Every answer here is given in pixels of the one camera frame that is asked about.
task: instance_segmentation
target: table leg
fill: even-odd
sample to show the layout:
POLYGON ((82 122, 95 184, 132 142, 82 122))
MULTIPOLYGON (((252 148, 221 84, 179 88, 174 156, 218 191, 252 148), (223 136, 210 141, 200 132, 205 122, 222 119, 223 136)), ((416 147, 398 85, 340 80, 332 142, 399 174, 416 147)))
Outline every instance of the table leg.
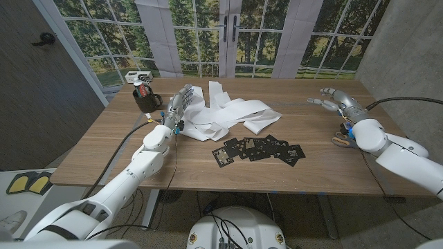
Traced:
POLYGON ((331 204, 327 195, 318 195, 323 218, 326 223, 327 233, 331 239, 338 239, 337 227, 335 225, 334 215, 332 214, 331 204))
POLYGON ((152 222, 152 216, 155 211, 155 207, 157 205, 157 199, 159 198, 160 190, 151 190, 150 197, 147 200, 146 204, 146 210, 145 210, 145 216, 143 216, 143 221, 141 222, 141 225, 149 227, 152 222))

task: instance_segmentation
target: wooden table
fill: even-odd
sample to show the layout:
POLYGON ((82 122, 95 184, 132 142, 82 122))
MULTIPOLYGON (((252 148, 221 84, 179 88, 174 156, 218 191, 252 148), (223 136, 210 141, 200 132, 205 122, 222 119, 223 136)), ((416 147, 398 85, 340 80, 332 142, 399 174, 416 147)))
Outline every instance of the wooden table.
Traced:
MULTIPOLYGON (((208 81, 210 78, 155 78, 152 88, 164 99, 166 108, 172 97, 185 84, 201 86, 208 106, 208 81)), ((243 192, 279 192, 306 194, 347 194, 381 196, 382 192, 356 149, 344 149, 330 140, 343 119, 336 113, 310 104, 307 98, 323 98, 320 89, 332 87, 349 93, 362 106, 374 102, 365 87, 355 80, 275 80, 275 79, 215 79, 223 85, 230 98, 261 100, 282 114, 279 121, 269 125, 256 136, 242 124, 230 128, 229 134, 214 142, 200 142, 187 136, 177 136, 177 150, 170 143, 170 153, 165 157, 160 172, 144 181, 142 187, 165 189, 172 178, 172 190, 219 190, 243 192), (277 158, 255 162, 235 157, 235 162, 220 168, 211 153, 223 146, 223 141, 243 137, 263 138, 271 134, 290 145, 301 145, 306 158, 290 167, 277 158)), ((88 132, 74 147, 51 177, 56 185, 90 186, 100 175, 120 141, 136 125, 146 122, 133 97, 134 87, 124 85, 109 106, 102 112, 88 132)), ((386 112, 377 106, 370 115, 376 118, 387 132, 404 136, 386 112)), ((160 111, 152 113, 160 118, 160 111)), ((110 172, 108 181, 121 172, 131 156, 140 147, 143 138, 155 124, 136 131, 110 172)), ((383 188, 396 196, 432 196, 425 189, 404 180, 377 164, 371 168, 383 188)))

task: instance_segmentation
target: window pane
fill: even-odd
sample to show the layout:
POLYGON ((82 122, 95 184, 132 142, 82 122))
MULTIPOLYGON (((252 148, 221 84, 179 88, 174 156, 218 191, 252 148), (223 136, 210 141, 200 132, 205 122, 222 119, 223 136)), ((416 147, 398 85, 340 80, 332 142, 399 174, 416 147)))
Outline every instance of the window pane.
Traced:
POLYGON ((85 57, 107 55, 105 45, 90 21, 66 21, 66 24, 85 57))
POLYGON ((355 42, 354 38, 336 37, 321 68, 340 69, 355 42))
POLYGON ((185 77, 200 77, 199 67, 196 64, 182 64, 181 71, 185 77))
POLYGON ((257 54, 258 65, 274 65, 282 33, 263 32, 257 54))
POLYGON ((106 0, 85 0, 84 4, 92 18, 114 20, 106 0))
POLYGON ((214 28, 219 24, 219 0, 196 0, 197 26, 214 28))
POLYGON ((263 7, 264 0, 243 0, 240 25, 246 26, 246 28, 260 28, 263 7))
POLYGON ((298 69, 296 79, 313 79, 317 71, 311 69, 298 69))
POLYGON ((219 32, 199 31, 200 60, 202 62, 219 61, 219 32))
POLYGON ((127 74, 127 72, 138 71, 138 68, 133 59, 126 57, 114 57, 114 60, 116 61, 118 69, 120 70, 120 73, 123 76, 125 82, 126 82, 125 75, 127 74))
POLYGON ((103 35, 109 50, 114 55, 128 55, 129 51, 123 41, 123 36, 120 33, 116 24, 97 23, 98 30, 103 35))
POLYGON ((333 33, 346 2, 346 0, 324 0, 314 26, 314 32, 333 33))
POLYGON ((340 73, 337 77, 339 80, 353 80, 355 73, 340 73))
POLYGON ((360 35, 376 4, 377 0, 351 1, 338 33, 360 35))
POLYGON ((235 77, 250 77, 252 78, 252 66, 236 66, 235 77))
POLYGON ((122 80, 110 58, 88 59, 102 86, 121 85, 122 80))
POLYGON ((87 17, 80 0, 54 0, 62 17, 87 17))
POLYGON ((312 35, 303 55, 302 66, 319 67, 330 42, 330 36, 312 35))
POLYGON ((153 77, 160 77, 159 69, 154 61, 147 59, 137 59, 136 61, 141 71, 151 71, 153 77))
POLYGON ((254 77, 259 78, 270 78, 272 75, 273 68, 265 68, 263 66, 258 66, 255 68, 254 77))
POLYGON ((320 71, 316 79, 335 79, 337 72, 320 71))
POLYGON ((203 77, 219 77, 219 65, 218 64, 202 64, 201 74, 203 77))
POLYGON ((198 62, 197 42, 194 30, 175 29, 175 39, 179 48, 179 57, 184 62, 198 62))
POLYGON ((368 27, 365 30, 364 35, 374 35, 375 30, 380 24, 381 18, 383 17, 386 8, 388 7, 389 0, 381 0, 379 7, 375 10, 374 16, 369 22, 368 27))
POLYGON ((269 0, 264 13, 263 28, 282 30, 288 6, 289 0, 269 0))
POLYGON ((126 42, 135 57, 153 58, 150 43, 142 26, 121 26, 126 42))
POLYGON ((351 52, 351 57, 347 60, 343 70, 347 71, 356 71, 359 67, 361 59, 363 59, 363 55, 366 52, 366 49, 369 46, 370 39, 361 39, 359 40, 357 46, 355 46, 354 50, 351 52))
POLYGON ((141 23, 140 15, 138 14, 134 0, 110 0, 109 2, 117 17, 117 21, 141 23))
POLYGON ((192 0, 169 0, 172 15, 172 24, 175 26, 194 26, 192 0))
POLYGON ((240 32, 237 44, 237 63, 254 64, 258 32, 240 32))

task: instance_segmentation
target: white robot body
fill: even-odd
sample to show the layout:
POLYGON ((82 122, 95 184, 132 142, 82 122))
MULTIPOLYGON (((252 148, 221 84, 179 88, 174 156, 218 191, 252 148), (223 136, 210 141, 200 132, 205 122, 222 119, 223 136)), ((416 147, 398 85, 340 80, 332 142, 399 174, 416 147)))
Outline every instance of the white robot body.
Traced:
MULTIPOLYGON (((247 246, 240 232, 233 225, 226 222, 230 237, 243 248, 286 248, 283 233, 278 225, 257 210, 248 207, 230 206, 215 210, 213 215, 231 221, 243 232, 248 241, 247 246)), ((221 221, 208 215, 201 218, 192 227, 186 248, 234 248, 234 244, 228 242, 228 237, 222 230, 221 221)))

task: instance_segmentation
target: black mug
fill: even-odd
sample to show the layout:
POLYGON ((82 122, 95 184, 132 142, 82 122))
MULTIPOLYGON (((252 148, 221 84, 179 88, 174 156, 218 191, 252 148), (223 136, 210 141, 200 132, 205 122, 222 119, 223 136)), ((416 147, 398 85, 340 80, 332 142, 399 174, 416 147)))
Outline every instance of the black mug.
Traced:
POLYGON ((161 96, 158 94, 154 94, 151 87, 148 86, 147 90, 148 94, 145 97, 141 98, 138 96, 136 90, 132 92, 138 108, 140 108, 140 111, 142 111, 143 113, 151 113, 163 104, 161 96))

